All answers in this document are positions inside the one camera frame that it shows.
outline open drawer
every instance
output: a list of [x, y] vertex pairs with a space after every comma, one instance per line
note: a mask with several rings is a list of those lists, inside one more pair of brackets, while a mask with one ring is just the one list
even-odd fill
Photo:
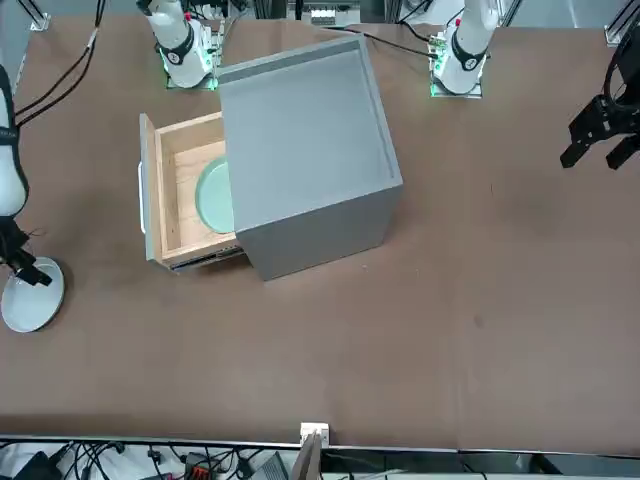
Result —
[[225, 153], [222, 114], [156, 129], [140, 115], [140, 228], [147, 260], [178, 271], [243, 253], [235, 233], [202, 223], [195, 205], [200, 173]]

